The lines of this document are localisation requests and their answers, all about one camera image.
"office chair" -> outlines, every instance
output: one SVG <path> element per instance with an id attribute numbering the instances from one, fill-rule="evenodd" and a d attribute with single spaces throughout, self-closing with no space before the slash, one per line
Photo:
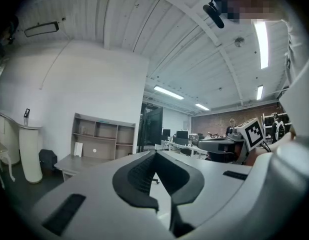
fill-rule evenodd
<path id="1" fill-rule="evenodd" d="M 187 148 L 182 148 L 180 150 L 180 152 L 184 155 L 186 155 L 187 157 L 191 157 L 191 150 L 190 149 L 187 149 Z"/>

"white wall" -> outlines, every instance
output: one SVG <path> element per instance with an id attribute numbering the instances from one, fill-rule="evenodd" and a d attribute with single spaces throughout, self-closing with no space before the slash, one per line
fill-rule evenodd
<path id="1" fill-rule="evenodd" d="M 190 133 L 189 120 L 190 117 L 186 114 L 165 107 L 163 108 L 162 127 L 163 129 L 170 129 L 171 136 L 173 136 L 177 131 L 188 130 Z M 187 122 L 188 129 L 184 128 L 184 122 Z"/>
<path id="2" fill-rule="evenodd" d="M 136 124 L 135 152 L 149 61 L 97 42 L 67 43 L 19 48 L 1 76 L 0 109 L 30 109 L 30 118 L 43 121 L 43 148 L 59 160 L 70 153 L 75 113 Z"/>

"brick wall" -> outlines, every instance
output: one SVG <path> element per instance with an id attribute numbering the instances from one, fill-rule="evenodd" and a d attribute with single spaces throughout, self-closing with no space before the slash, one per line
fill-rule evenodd
<path id="1" fill-rule="evenodd" d="M 224 135 L 226 134 L 227 127 L 229 126 L 229 120 L 231 118 L 235 119 L 236 125 L 239 125 L 251 118 L 258 118 L 260 122 L 263 113 L 265 116 L 268 116 L 275 112 L 278 114 L 284 112 L 282 107 L 277 108 L 277 103 L 257 106 L 239 111 L 193 116 L 191 118 L 191 133 L 201 133 L 204 136 L 208 135 L 208 132 L 212 134 Z"/>

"white chair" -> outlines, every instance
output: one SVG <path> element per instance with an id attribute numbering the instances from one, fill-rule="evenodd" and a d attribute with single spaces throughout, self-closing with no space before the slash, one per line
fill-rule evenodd
<path id="1" fill-rule="evenodd" d="M 10 178 L 14 182 L 16 179 L 13 177 L 13 174 L 12 174 L 11 160 L 10 160 L 10 157 L 8 155 L 8 149 L 0 143 L 0 170 L 1 170 L 1 172 L 3 171 L 3 168 L 2 168 L 2 165 L 1 165 L 1 159 L 3 159 L 3 158 L 6 158 L 8 160 Z M 0 175 L 0 181 L 1 181 L 2 188 L 5 189 L 5 185 L 4 185 L 3 179 L 1 178 L 1 175 Z"/>

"man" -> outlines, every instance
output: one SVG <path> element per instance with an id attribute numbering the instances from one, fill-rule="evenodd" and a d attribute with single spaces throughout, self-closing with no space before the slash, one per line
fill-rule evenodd
<path id="1" fill-rule="evenodd" d="M 225 132 L 226 136 L 229 134 L 230 128 L 236 127 L 236 121 L 233 118 L 230 119 L 229 123 L 230 123 L 230 126 L 227 127 L 226 132 Z"/>
<path id="2" fill-rule="evenodd" d="M 277 114 L 273 115 L 274 122 L 271 128 L 272 143 L 281 140 L 286 134 L 284 122 L 282 122 Z"/>

